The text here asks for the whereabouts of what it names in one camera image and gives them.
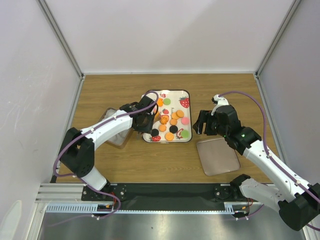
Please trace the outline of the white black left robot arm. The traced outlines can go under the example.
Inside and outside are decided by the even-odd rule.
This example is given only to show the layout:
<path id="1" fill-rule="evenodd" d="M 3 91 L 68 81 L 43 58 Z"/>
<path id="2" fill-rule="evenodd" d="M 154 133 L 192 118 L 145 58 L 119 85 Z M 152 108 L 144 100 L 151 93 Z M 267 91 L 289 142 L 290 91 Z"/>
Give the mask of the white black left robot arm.
<path id="1" fill-rule="evenodd" d="M 150 134 L 156 115 L 153 110 L 158 106 L 158 99 L 157 92 L 148 91 L 139 102 L 121 106 L 111 116 L 92 126 L 67 130 L 54 162 L 54 175 L 62 176 L 56 170 L 57 163 L 61 162 L 71 171 L 66 176 L 80 179 L 98 200 L 108 197 L 116 199 L 110 194 L 110 182 L 95 167 L 95 151 L 104 142 L 126 130 Z"/>

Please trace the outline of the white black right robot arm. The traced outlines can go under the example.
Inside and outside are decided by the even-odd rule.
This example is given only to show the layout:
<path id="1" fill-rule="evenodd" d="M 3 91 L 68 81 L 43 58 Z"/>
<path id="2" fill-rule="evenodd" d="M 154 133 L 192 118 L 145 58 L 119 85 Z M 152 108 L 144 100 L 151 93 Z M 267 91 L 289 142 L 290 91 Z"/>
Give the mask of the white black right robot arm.
<path id="1" fill-rule="evenodd" d="M 232 105 L 220 105 L 214 111 L 201 110 L 193 125 L 197 134 L 219 135 L 227 145 L 254 163 L 272 181 L 268 187 L 241 175 L 234 179 L 230 195 L 236 201 L 250 198 L 279 213 L 284 223 L 300 231 L 320 214 L 320 185 L 310 184 L 294 173 L 264 145 L 261 136 L 243 126 Z"/>

